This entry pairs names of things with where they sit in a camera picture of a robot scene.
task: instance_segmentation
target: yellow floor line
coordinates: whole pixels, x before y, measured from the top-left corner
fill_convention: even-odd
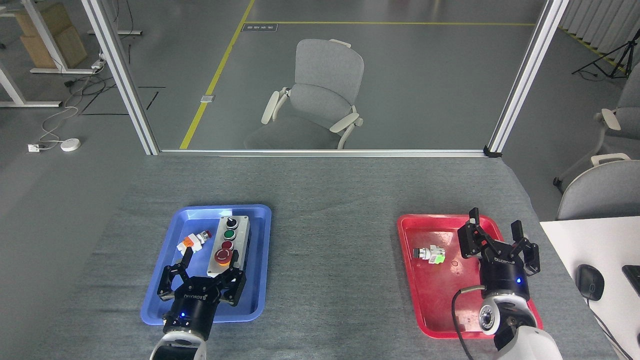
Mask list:
[[[585,41],[583,41],[583,39],[581,39],[581,38],[579,38],[579,37],[575,36],[574,34],[570,33],[569,31],[567,31],[567,30],[565,30],[565,29],[561,28],[560,26],[558,26],[558,28],[559,28],[559,29],[561,29],[562,31],[564,31],[564,33],[566,33],[566,34],[567,34],[567,35],[569,35],[570,37],[574,38],[574,39],[575,39],[576,41],[578,41],[580,44],[584,45],[584,47],[586,47],[587,49],[589,49],[589,50],[593,51],[596,55],[598,55],[598,56],[602,56],[602,55],[604,55],[603,53],[601,53],[600,51],[597,51],[597,50],[596,50],[596,49],[594,49],[591,45],[589,45],[589,44],[587,44]],[[611,66],[613,66],[613,67],[616,67],[616,65],[617,65],[617,64],[616,64],[616,63],[614,63],[614,62],[613,62],[613,60],[611,60],[610,58],[604,58],[604,60],[605,60],[607,63],[610,63],[610,64],[611,64]],[[622,66],[618,67],[618,70],[620,70],[620,71],[622,71],[622,73],[626,74],[625,69],[624,69]]]
[[[247,21],[247,24],[534,26],[523,22]]]
[[[242,30],[242,27],[243,27],[244,23],[246,22],[247,16],[249,16],[249,12],[251,11],[251,8],[253,7],[253,2],[254,1],[255,0],[251,0],[249,2],[249,5],[246,7],[246,10],[244,11],[244,15],[242,16],[242,19],[238,23],[238,26],[236,28],[236,32],[234,33],[234,36],[231,38],[231,41],[229,42],[229,45],[227,46],[227,50],[225,51],[225,54],[222,56],[222,60],[220,60],[220,64],[218,65],[218,69],[216,70],[216,73],[213,75],[213,79],[211,79],[211,82],[209,83],[209,87],[207,88],[207,92],[205,93],[205,95],[213,94],[213,89],[216,88],[216,84],[218,83],[218,79],[220,78],[220,74],[222,74],[222,70],[225,68],[225,65],[227,64],[227,60],[229,59],[229,54],[231,53],[231,49],[233,48],[234,44],[236,43],[236,40],[238,39],[238,35],[240,34],[240,31]],[[182,140],[182,144],[180,144],[180,149],[187,149],[189,147],[189,143],[191,142],[191,138],[193,137],[193,134],[196,132],[196,129],[198,128],[198,124],[200,123],[200,119],[202,118],[202,114],[204,114],[204,110],[207,108],[207,104],[208,104],[208,102],[201,102],[200,103],[200,106],[198,107],[198,111],[196,111],[196,115],[193,117],[193,121],[191,121],[191,125],[189,126],[189,129],[187,130],[186,135],[184,135],[184,139]]]

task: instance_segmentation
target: gray carpet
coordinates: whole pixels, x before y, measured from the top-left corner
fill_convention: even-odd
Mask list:
[[[478,206],[540,245],[531,294],[565,359],[616,359],[500,159],[147,157],[33,359],[145,359],[163,335],[140,307],[172,215],[184,206],[273,210],[266,308],[214,324],[210,359],[462,359],[417,326],[396,220]],[[495,352],[470,340],[476,359]]]

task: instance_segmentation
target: black selector switch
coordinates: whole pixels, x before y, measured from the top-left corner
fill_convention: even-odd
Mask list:
[[[232,217],[227,218],[227,229],[235,229],[238,227],[238,221]]]

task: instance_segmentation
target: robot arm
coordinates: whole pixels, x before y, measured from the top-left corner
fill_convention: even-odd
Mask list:
[[[478,319],[483,333],[493,335],[497,359],[562,359],[555,341],[537,328],[527,306],[527,276],[540,272],[538,246],[524,236],[519,220],[511,224],[514,243],[509,245],[491,238],[479,217],[478,208],[469,212],[469,221],[458,229],[458,240],[463,258],[480,260],[483,305]]]
[[[242,294],[246,277],[244,271],[234,268],[234,251],[229,268],[216,277],[190,277],[186,270],[193,250],[188,247],[182,260],[166,266],[158,285],[157,294],[162,301],[173,299],[171,309],[163,315],[165,335],[158,342],[150,360],[205,360],[206,341],[213,317],[220,302],[236,306]],[[171,289],[173,278],[180,275],[183,284]]]

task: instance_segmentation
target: orange part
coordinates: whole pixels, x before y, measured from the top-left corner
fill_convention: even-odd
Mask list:
[[[193,241],[191,239],[189,239],[189,236],[187,236],[186,238],[184,238],[184,240],[182,241],[182,243],[184,244],[184,246],[186,247],[192,247],[193,246]]]

